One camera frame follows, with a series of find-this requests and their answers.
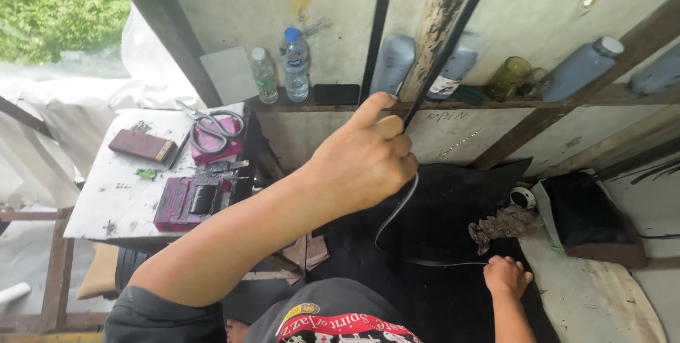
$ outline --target gray plastic bottle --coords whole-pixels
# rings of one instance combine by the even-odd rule
[[[621,52],[624,45],[609,36],[583,44],[550,72],[552,84],[543,92],[543,101],[559,102],[571,96],[614,66],[614,57]]]
[[[378,51],[370,94],[387,92],[396,95],[415,60],[415,42],[404,35],[388,35]]]
[[[639,95],[664,92],[680,83],[680,44],[630,78],[630,89]]]
[[[427,91],[430,100],[446,100],[463,81],[465,75],[477,64],[484,54],[481,37],[472,32],[463,32],[454,52],[446,61],[439,76]]]

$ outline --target white pipe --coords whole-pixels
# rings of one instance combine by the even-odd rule
[[[21,282],[18,285],[6,288],[0,291],[0,304],[9,303],[19,297],[30,293],[30,285],[26,282]]]

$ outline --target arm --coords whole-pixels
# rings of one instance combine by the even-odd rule
[[[167,246],[129,285],[178,304],[213,304],[267,255],[398,191],[418,162],[399,117],[375,121],[395,101],[386,93],[370,96],[300,169]]]
[[[536,343],[520,302],[532,278],[522,262],[510,257],[497,255],[484,267],[484,279],[494,302],[496,343]]]

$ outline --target blue bottle cap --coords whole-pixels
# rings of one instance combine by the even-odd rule
[[[288,42],[297,42],[300,39],[300,31],[295,27],[288,27],[284,31],[284,39]]]

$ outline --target black smartphone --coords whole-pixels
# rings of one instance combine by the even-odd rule
[[[317,84],[312,89],[316,105],[356,105],[359,103],[358,84]]]

